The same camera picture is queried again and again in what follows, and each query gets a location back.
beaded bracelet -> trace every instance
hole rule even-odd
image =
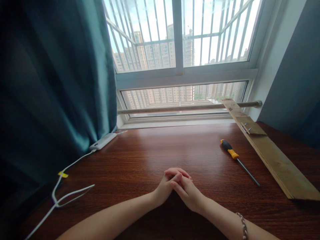
[[[243,218],[243,216],[242,216],[240,213],[237,212],[236,214],[240,217],[241,222],[242,222],[242,227],[243,227],[243,239],[248,239],[246,222],[244,221],[244,218]]]

wall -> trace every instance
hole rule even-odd
[[[249,102],[266,98],[277,75],[286,49],[297,26],[306,0],[281,0],[276,1],[273,16],[269,22],[263,49],[257,63],[259,73],[253,84]],[[264,108],[249,108],[248,115],[257,121],[261,110]]]
[[[320,101],[320,1],[307,0],[258,121],[301,137]]]

clasped hands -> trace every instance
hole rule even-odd
[[[172,190],[175,190],[186,206],[194,212],[200,213],[205,196],[193,184],[190,175],[181,168],[169,168],[164,171],[164,176],[153,191],[154,201],[162,205]]]

curtain rod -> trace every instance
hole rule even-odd
[[[237,103],[240,107],[255,107],[260,108],[262,102],[260,100],[254,102]],[[223,109],[223,104],[199,104],[188,106],[175,107],[161,107],[161,108],[144,108],[144,109],[128,109],[118,110],[118,114],[137,114],[137,113],[158,113],[158,112],[176,112],[176,111],[191,111],[191,110],[205,110],[205,109]]]

screwdriver shaft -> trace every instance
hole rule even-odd
[[[247,173],[250,175],[250,177],[255,181],[255,183],[260,187],[260,184],[258,183],[257,180],[254,179],[254,177],[251,175],[251,173],[246,169],[246,167],[240,162],[239,158],[237,158],[238,162],[241,164],[241,166],[244,168],[244,170],[247,171]]]

